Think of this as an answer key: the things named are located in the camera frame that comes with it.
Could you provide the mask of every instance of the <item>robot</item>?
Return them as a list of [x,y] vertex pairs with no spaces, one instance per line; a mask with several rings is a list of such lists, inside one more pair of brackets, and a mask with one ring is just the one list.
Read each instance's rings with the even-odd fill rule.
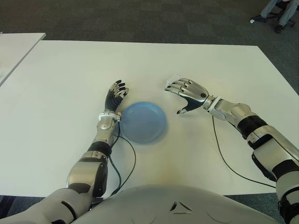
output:
[[[278,209],[286,224],[299,223],[299,150],[245,104],[211,96],[196,82],[182,78],[165,88],[186,99],[177,114],[202,107],[232,124],[253,148],[252,159],[276,183]],[[277,224],[265,214],[218,194],[184,186],[146,185],[121,191],[91,209],[106,191],[107,164],[121,117],[116,113],[128,88],[121,80],[109,89],[97,134],[59,189],[0,224]]]

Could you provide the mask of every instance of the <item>robot finger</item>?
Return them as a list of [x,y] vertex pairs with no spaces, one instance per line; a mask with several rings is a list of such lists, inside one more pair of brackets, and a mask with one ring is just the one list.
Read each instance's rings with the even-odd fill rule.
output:
[[123,86],[123,87],[120,87],[120,88],[117,89],[117,93],[119,93],[120,91],[125,90],[125,89],[126,89],[126,88],[125,88],[124,86]]
[[180,80],[177,80],[177,81],[173,82],[172,84],[178,84],[178,85],[183,86],[183,87],[187,87],[189,85],[189,83],[186,83],[186,82],[183,82],[183,81],[180,81]]
[[179,95],[179,93],[181,92],[180,89],[176,89],[176,88],[172,88],[170,85],[167,86],[167,88],[164,89],[165,91],[168,91],[168,92],[172,92],[176,95]]
[[172,83],[172,84],[170,85],[170,87],[172,87],[172,88],[174,88],[174,89],[178,89],[178,90],[180,90],[180,91],[184,91],[184,90],[186,90],[186,87],[185,87],[184,85],[181,86],[181,85],[176,84],[176,83]]
[[182,82],[185,82],[185,83],[188,83],[188,84],[192,84],[192,80],[188,79],[188,78],[180,78],[179,81],[182,81]]
[[193,87],[194,89],[201,89],[201,90],[205,90],[206,91],[206,89],[204,87],[202,87],[197,82],[194,82],[194,81],[192,81],[190,79],[182,78],[180,80],[189,83],[190,85],[188,86],[188,88]]
[[185,108],[181,109],[181,110],[178,110],[177,111],[177,114],[183,114],[183,113],[186,113],[187,110]]
[[129,92],[129,88],[124,88],[123,90],[119,91],[116,96],[120,96],[124,98],[128,94],[128,92]]
[[117,80],[110,87],[110,91],[116,91],[120,86],[124,86],[125,84],[121,83],[121,80]]

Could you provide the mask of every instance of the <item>gray carpet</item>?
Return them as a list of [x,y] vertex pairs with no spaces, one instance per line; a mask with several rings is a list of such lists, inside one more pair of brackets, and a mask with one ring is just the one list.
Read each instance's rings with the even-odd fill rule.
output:
[[[275,20],[250,24],[267,1],[0,0],[0,30],[45,32],[46,40],[257,45],[298,93],[299,13],[279,35]],[[229,197],[283,223],[275,194]],[[8,214],[39,200],[17,197]]]

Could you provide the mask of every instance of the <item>black joint segment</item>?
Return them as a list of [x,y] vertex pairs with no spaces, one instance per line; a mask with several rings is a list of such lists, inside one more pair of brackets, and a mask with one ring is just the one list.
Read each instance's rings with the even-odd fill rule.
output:
[[255,165],[260,169],[260,171],[263,173],[265,177],[267,177],[271,181],[276,181],[275,176],[273,176],[260,162],[257,160],[257,158],[254,156],[254,154],[251,155],[251,158]]
[[112,153],[111,147],[103,141],[96,141],[92,143],[87,151],[98,151],[107,157]]
[[87,183],[72,183],[69,185],[68,188],[81,194],[81,193],[87,193],[90,189],[90,185],[88,185]]
[[121,104],[121,102],[122,102],[122,97],[121,96],[117,96],[117,97],[107,96],[106,102],[105,102],[105,108],[107,110],[115,112],[117,107]]
[[52,224],[66,224],[64,220],[62,219],[58,219],[58,220],[55,220],[53,222],[51,222]]
[[280,202],[278,202],[279,213],[285,220],[286,224],[299,214],[299,203],[290,204],[286,197],[283,197]]
[[195,99],[191,99],[191,98],[188,98],[188,97],[183,97],[187,100],[188,104],[187,106],[185,106],[183,109],[186,109],[186,111],[192,111],[196,108],[199,108],[200,106],[203,105],[202,102],[199,102]]
[[281,198],[286,197],[288,194],[290,194],[294,191],[297,191],[297,190],[299,191],[299,187],[292,188],[292,189],[288,190],[287,192],[285,192]]
[[252,115],[244,118],[238,123],[237,129],[242,134],[244,139],[259,127],[265,126],[267,123],[257,115]]
[[75,213],[75,210],[65,201],[62,201],[61,204],[63,204],[65,207],[68,208],[68,210],[70,210],[70,212],[71,212],[71,214],[73,215],[73,218],[74,218],[73,221],[75,221],[77,219],[77,215]]
[[299,171],[299,167],[293,160],[282,161],[272,169],[277,179],[292,171]]
[[125,87],[121,87],[118,89],[118,91],[122,91],[122,90],[125,90],[126,88]]
[[105,156],[101,156],[100,158],[85,157],[80,159],[79,162],[107,162],[107,160]]
[[107,175],[107,164],[100,164],[94,180],[93,197],[101,197],[105,193],[107,186]]
[[267,141],[269,141],[270,139],[272,139],[272,135],[270,134],[265,134],[263,137],[261,137],[259,140],[257,140],[255,143],[251,143],[250,141],[248,142],[248,145],[253,148],[253,149],[257,149],[259,148],[261,145],[263,145],[264,143],[266,143]]

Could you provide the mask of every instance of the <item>shoe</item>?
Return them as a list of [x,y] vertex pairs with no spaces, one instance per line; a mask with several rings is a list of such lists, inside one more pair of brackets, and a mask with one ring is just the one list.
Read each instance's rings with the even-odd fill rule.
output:
[[278,34],[280,34],[281,33],[281,31],[283,31],[285,28],[283,27],[283,26],[281,26],[281,25],[277,25],[276,27],[275,27],[275,33],[278,33]]
[[263,18],[261,15],[257,15],[251,18],[251,20],[259,21],[259,22],[266,22],[267,18]]

